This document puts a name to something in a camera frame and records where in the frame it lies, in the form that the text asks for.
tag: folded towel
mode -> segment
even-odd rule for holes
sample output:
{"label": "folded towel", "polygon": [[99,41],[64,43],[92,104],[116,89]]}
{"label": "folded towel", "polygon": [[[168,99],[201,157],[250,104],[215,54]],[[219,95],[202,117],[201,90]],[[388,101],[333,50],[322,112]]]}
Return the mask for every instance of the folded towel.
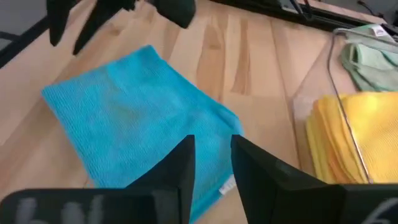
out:
{"label": "folded towel", "polygon": [[341,62],[362,91],[398,90],[398,55],[363,44],[347,44]]}
{"label": "folded towel", "polygon": [[148,46],[42,94],[96,187],[123,188],[195,135],[191,222],[232,174],[239,119],[178,74]]}
{"label": "folded towel", "polygon": [[[356,144],[375,183],[396,183],[398,104],[396,92],[361,92],[339,96]],[[319,179],[328,183],[367,183],[337,97],[313,104],[307,138]]]}

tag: white tag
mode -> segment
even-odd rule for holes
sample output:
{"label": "white tag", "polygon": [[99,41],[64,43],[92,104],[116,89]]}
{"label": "white tag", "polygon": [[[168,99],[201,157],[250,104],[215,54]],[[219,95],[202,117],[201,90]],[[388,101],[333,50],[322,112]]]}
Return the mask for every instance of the white tag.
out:
{"label": "white tag", "polygon": [[224,183],[224,185],[219,189],[222,195],[227,194],[230,190],[232,190],[236,186],[235,177],[231,175],[228,180]]}
{"label": "white tag", "polygon": [[373,27],[371,27],[371,29],[373,30],[373,34],[376,37],[388,35],[388,33],[380,25],[373,26]]}

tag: yellow microfiber towel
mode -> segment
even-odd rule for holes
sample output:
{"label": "yellow microfiber towel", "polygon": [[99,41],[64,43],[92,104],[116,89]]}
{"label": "yellow microfiber towel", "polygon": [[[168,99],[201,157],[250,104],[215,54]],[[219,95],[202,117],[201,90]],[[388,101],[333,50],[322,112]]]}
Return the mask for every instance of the yellow microfiber towel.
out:
{"label": "yellow microfiber towel", "polygon": [[[351,129],[376,183],[398,182],[398,93],[341,96]],[[314,103],[306,129],[316,175],[328,183],[366,183],[336,97]]]}

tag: green microfiber towel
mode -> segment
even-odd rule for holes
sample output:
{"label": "green microfiber towel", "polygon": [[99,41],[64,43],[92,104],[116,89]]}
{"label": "green microfiber towel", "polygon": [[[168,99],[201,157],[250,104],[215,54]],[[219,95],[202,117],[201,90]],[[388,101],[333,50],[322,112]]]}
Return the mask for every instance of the green microfiber towel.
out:
{"label": "green microfiber towel", "polygon": [[[353,30],[372,35],[370,24]],[[361,91],[397,91],[398,90],[398,54],[379,50],[379,41],[348,34],[348,43],[341,51],[340,59],[349,72],[357,89]],[[378,37],[394,41],[389,35]]]}

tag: wooden table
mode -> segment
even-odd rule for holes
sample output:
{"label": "wooden table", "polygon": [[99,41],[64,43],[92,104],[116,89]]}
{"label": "wooden table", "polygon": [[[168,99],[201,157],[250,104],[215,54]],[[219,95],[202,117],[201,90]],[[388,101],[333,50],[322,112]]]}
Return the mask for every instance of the wooden table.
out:
{"label": "wooden table", "polygon": [[[136,12],[116,14],[74,57],[73,45],[93,3],[85,0],[72,10],[57,47],[45,32],[0,70],[0,198],[24,188],[88,186],[79,158],[40,91],[147,44],[234,111],[249,140],[300,167],[290,100],[328,33],[207,0],[198,0],[197,15],[184,30],[143,3]],[[198,223],[246,223],[238,191],[228,193]]]}

